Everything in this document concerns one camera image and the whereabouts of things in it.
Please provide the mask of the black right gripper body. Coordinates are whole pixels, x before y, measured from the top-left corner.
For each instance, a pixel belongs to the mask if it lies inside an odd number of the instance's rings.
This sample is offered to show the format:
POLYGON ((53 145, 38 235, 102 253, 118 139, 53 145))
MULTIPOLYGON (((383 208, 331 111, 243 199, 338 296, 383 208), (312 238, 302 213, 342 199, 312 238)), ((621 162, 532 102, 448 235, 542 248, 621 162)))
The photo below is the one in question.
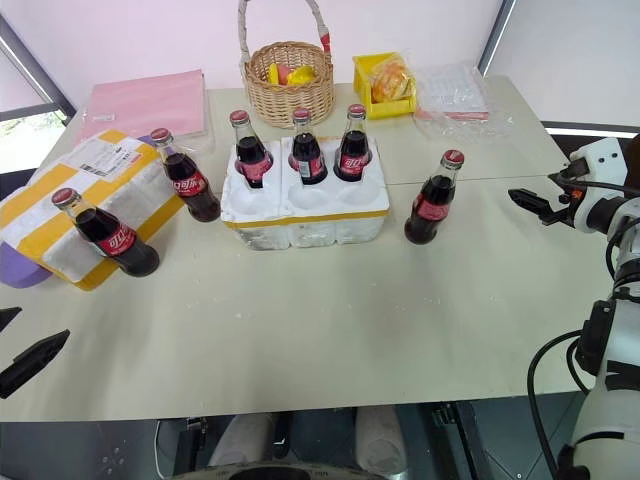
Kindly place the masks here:
POLYGON ((563 224, 567 227, 575 227, 575 217, 578 208, 586 196, 586 188, 575 185, 564 185, 557 200, 552 202, 545 199, 542 213, 539 219, 545 226, 563 224))

